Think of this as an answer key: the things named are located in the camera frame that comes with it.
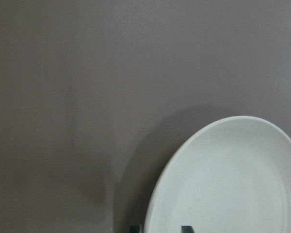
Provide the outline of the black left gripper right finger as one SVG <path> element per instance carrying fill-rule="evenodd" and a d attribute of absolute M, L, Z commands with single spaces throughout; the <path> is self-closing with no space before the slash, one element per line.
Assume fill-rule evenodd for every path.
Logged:
<path fill-rule="evenodd" d="M 192 226 L 181 226 L 181 233 L 194 233 Z"/>

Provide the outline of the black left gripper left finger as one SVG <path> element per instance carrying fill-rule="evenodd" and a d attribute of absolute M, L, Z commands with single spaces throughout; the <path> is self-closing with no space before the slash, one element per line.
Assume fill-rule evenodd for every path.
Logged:
<path fill-rule="evenodd" d="M 132 225 L 129 228 L 129 233 L 142 233 L 143 228 L 142 225 Z"/>

